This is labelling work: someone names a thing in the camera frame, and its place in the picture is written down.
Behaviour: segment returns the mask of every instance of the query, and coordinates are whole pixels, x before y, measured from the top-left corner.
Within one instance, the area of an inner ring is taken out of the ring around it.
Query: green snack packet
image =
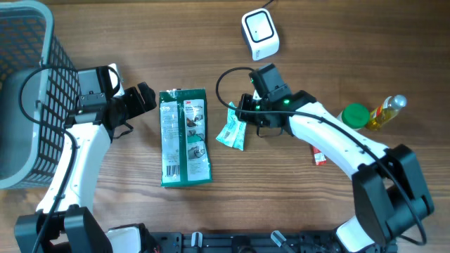
[[[162,187],[209,183],[205,89],[160,92]]]

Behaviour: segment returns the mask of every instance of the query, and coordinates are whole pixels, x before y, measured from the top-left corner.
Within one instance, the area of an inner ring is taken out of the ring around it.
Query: small packet
[[[229,103],[230,106],[235,107],[233,102]],[[228,109],[228,116],[226,118],[226,125],[216,137],[220,143],[227,145],[230,148],[237,148],[244,151],[244,138],[246,122],[238,120],[235,115],[235,110]]]
[[[316,162],[316,165],[324,165],[326,164],[326,158],[325,155],[316,147],[311,145],[314,161]]]
[[[212,181],[204,89],[160,92],[162,187]]]

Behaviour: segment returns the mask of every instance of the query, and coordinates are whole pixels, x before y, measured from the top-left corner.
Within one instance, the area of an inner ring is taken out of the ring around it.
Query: mesh basket
[[[41,64],[74,67],[53,34],[50,10],[36,1],[0,4],[0,188],[50,184],[64,136],[28,121],[18,107],[24,79]],[[26,112],[62,127],[81,93],[78,74],[43,70],[23,91]]]

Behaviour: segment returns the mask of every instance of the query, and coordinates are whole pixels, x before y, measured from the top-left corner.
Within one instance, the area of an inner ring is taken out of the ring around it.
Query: yellow bottle
[[[371,112],[371,119],[366,128],[370,130],[379,130],[382,125],[397,116],[400,110],[406,106],[406,98],[403,95],[390,96],[385,102]]]

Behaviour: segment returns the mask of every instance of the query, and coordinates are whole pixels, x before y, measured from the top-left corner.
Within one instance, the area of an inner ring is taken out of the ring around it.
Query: wooden table
[[[207,90],[208,148],[214,183],[161,188],[157,110],[130,120],[102,164],[94,216],[103,229],[144,222],[150,231],[270,232],[332,229],[354,215],[349,179],[331,161],[289,136],[258,138],[247,127],[245,152],[215,140],[226,123],[214,85],[225,70],[275,63],[293,91],[304,89],[337,115],[349,103],[369,109],[404,94],[408,105],[375,141],[413,149],[435,201],[424,220],[429,243],[400,240],[401,252],[450,252],[450,5],[431,1],[285,1],[270,6],[280,51],[253,62],[240,34],[244,13],[262,1],[50,6],[78,68],[117,63],[126,87]],[[221,84],[235,103],[252,93],[247,73]],[[0,191],[0,252],[17,252],[13,227],[46,189]],[[418,238],[416,228],[408,231]]]

